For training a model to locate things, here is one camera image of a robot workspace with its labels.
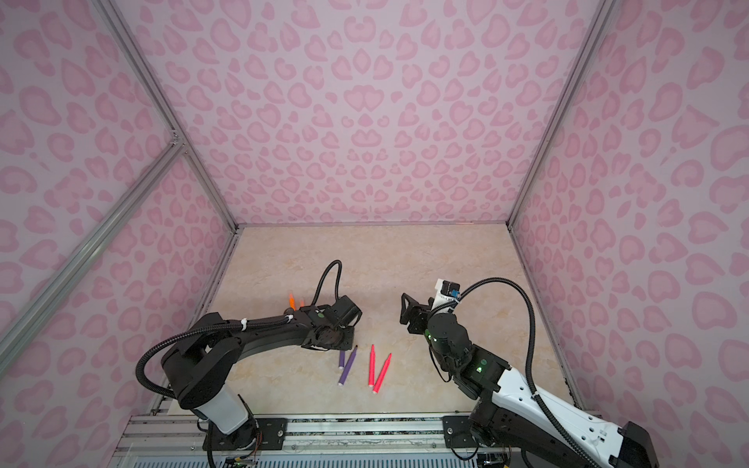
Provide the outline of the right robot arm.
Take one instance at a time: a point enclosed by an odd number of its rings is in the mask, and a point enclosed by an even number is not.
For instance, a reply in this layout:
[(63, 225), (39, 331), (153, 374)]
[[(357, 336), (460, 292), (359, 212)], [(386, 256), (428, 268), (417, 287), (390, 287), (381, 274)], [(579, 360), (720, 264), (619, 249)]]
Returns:
[(657, 467), (650, 433), (618, 426), (532, 387), (503, 358), (474, 344), (452, 313), (401, 297), (400, 322), (423, 335), (437, 368), (475, 401), (469, 431), (479, 446), (511, 446), (558, 467)]

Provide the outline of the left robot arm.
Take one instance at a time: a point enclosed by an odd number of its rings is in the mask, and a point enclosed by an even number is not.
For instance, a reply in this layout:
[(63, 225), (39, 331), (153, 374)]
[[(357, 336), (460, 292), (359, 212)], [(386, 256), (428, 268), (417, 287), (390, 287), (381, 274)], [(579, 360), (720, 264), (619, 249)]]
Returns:
[(217, 312), (200, 319), (167, 346), (161, 367), (183, 410), (225, 436), (250, 427), (251, 411), (227, 379), (239, 361), (274, 349), (349, 351), (362, 310), (348, 296), (334, 304), (288, 308), (261, 319), (225, 319)]

